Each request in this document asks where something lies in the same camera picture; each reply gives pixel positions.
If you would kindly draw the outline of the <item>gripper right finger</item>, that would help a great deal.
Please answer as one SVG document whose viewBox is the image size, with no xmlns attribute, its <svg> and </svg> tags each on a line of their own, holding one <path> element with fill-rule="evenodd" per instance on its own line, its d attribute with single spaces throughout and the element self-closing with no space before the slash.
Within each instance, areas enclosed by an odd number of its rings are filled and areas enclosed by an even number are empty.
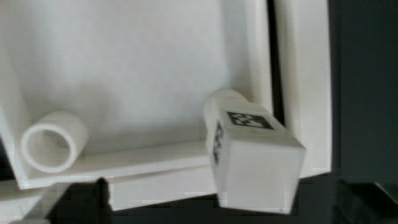
<svg viewBox="0 0 398 224">
<path fill-rule="evenodd" d="M 334 224 L 398 224 L 398 204 L 373 183 L 337 182 Z"/>
</svg>

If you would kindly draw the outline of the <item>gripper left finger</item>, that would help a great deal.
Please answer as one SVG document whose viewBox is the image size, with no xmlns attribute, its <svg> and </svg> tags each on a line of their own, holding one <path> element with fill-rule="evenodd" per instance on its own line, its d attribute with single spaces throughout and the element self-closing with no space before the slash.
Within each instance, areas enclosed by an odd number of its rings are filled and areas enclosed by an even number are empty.
<svg viewBox="0 0 398 224">
<path fill-rule="evenodd" d="M 107 180 L 57 183 L 44 191 L 23 224 L 114 224 Z"/>
</svg>

